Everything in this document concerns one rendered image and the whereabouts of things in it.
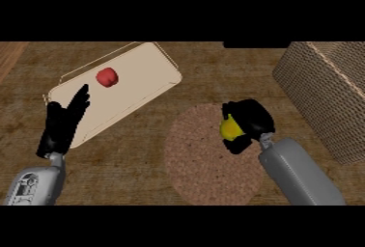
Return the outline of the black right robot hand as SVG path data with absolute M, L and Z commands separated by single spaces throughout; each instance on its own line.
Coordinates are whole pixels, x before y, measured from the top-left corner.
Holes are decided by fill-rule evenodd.
M 262 104 L 253 99 L 230 101 L 224 104 L 224 118 L 233 117 L 243 134 L 233 141 L 224 139 L 224 145 L 233 154 L 240 154 L 259 141 L 264 134 L 276 132 L 274 118 Z

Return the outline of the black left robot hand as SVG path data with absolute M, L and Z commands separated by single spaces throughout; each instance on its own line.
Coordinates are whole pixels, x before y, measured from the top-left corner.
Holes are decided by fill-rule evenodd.
M 91 106 L 89 85 L 78 91 L 67 107 L 57 101 L 48 104 L 47 127 L 41 138 L 38 156 L 49 158 L 54 152 L 67 154 L 79 123 Z

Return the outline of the round brown woven placemat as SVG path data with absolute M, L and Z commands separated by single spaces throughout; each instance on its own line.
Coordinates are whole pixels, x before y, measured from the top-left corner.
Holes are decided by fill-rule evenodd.
M 197 206 L 247 205 L 264 184 L 258 142 L 240 154 L 224 145 L 222 105 L 190 107 L 174 121 L 166 138 L 165 164 L 174 187 Z

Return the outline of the yellow pear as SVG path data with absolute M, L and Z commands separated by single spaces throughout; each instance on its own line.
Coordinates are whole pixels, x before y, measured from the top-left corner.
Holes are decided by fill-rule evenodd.
M 227 115 L 227 118 L 221 123 L 221 135 L 228 141 L 234 141 L 239 136 L 243 136 L 246 132 L 243 131 L 236 119 L 231 115 Z

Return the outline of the beige cutting board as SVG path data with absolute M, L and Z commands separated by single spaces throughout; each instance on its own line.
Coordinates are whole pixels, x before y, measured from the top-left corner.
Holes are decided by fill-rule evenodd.
M 91 106 L 78 126 L 70 147 L 82 146 L 103 131 L 125 119 L 181 82 L 180 66 L 157 42 L 132 42 L 123 53 L 75 78 L 61 78 L 60 85 L 45 96 L 63 107 L 83 87 L 89 85 Z M 98 72 L 113 68 L 119 82 L 107 88 L 98 81 Z

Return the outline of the tan wicker basket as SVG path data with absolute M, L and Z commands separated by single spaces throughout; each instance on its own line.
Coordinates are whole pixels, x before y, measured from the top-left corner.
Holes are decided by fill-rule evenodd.
M 273 76 L 338 162 L 365 162 L 365 41 L 295 41 Z

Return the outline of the red fruit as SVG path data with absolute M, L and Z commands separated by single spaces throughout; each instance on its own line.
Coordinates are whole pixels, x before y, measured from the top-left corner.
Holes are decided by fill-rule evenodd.
M 119 74 L 113 68 L 106 68 L 98 72 L 97 79 L 110 88 L 119 83 Z

